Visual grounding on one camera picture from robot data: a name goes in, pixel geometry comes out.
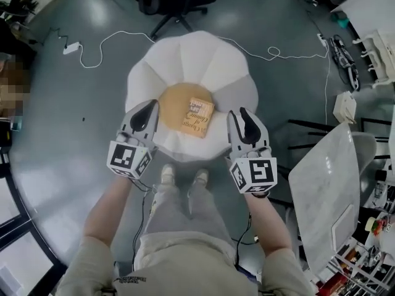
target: chair base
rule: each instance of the chair base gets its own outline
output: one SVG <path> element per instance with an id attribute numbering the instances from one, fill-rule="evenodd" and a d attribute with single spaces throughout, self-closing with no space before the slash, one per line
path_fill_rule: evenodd
<path id="1" fill-rule="evenodd" d="M 202 12 L 202 14 L 207 14 L 208 9 L 206 7 L 192 7 L 188 10 L 187 13 L 189 12 Z M 157 36 L 157 32 L 172 18 L 176 18 L 176 23 L 180 22 L 188 32 L 193 32 L 193 29 L 191 28 L 191 25 L 189 25 L 189 23 L 185 20 L 184 15 L 186 14 L 181 14 L 181 13 L 177 13 L 177 14 L 167 14 L 158 24 L 157 26 L 153 29 L 153 31 L 151 32 L 151 34 L 149 35 L 149 37 L 155 41 L 158 36 Z"/>

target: white cushion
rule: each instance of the white cushion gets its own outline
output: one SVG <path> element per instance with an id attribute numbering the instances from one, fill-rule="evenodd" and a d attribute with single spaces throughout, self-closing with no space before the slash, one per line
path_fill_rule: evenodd
<path id="1" fill-rule="evenodd" d="M 180 162 L 217 157 L 230 147 L 229 110 L 238 113 L 243 106 L 255 112 L 257 108 L 258 93 L 245 56 L 204 31 L 162 39 L 129 73 L 126 112 L 141 102 L 158 99 L 167 86 L 177 83 L 199 84 L 212 93 L 216 111 L 206 137 L 183 134 L 159 122 L 154 142 L 162 152 Z"/>

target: window pane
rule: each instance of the window pane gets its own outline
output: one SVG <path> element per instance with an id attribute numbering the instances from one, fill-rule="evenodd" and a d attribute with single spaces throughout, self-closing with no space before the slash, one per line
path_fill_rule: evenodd
<path id="1" fill-rule="evenodd" d="M 0 224 L 19 215 L 5 178 L 0 179 Z"/>
<path id="2" fill-rule="evenodd" d="M 51 267 L 29 232 L 0 252 L 0 289 L 6 295 L 27 296 Z"/>

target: beige t-shirt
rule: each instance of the beige t-shirt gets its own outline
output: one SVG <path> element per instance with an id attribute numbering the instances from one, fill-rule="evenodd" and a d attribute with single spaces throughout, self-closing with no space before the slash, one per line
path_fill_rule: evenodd
<path id="1" fill-rule="evenodd" d="M 229 265 L 222 252 L 202 242 L 189 240 L 171 245 L 153 252 L 149 259 L 144 268 L 113 280 L 110 249 L 101 241 L 86 237 L 56 295 L 258 295 L 256 284 Z M 266 258 L 262 287 L 276 296 L 314 294 L 289 249 L 278 250 Z"/>

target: light gray pants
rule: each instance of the light gray pants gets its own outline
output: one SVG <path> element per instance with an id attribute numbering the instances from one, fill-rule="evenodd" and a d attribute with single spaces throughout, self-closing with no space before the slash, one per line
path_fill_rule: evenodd
<path id="1" fill-rule="evenodd" d="M 182 212 L 180 190 L 171 184 L 161 184 L 152 202 L 144 234 L 164 231 L 199 231 L 233 245 L 227 227 L 214 203 L 213 195 L 199 183 L 189 190 L 189 212 Z"/>

